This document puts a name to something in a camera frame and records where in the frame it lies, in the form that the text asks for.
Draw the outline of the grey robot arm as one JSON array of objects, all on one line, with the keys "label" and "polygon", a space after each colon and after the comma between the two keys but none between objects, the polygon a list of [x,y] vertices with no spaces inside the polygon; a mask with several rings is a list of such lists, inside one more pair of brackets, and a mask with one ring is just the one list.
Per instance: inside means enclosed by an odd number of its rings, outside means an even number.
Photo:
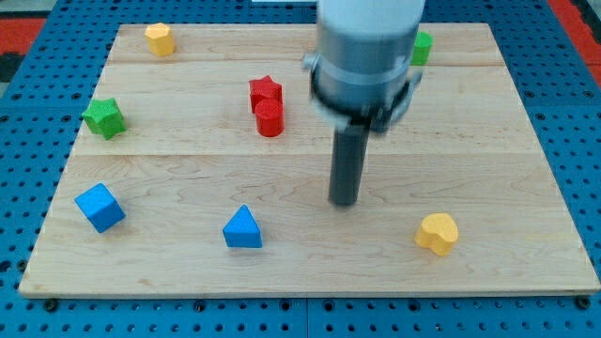
[{"label": "grey robot arm", "polygon": [[336,131],[385,133],[422,75],[409,75],[424,0],[321,0],[316,49],[303,57],[316,112]]}]

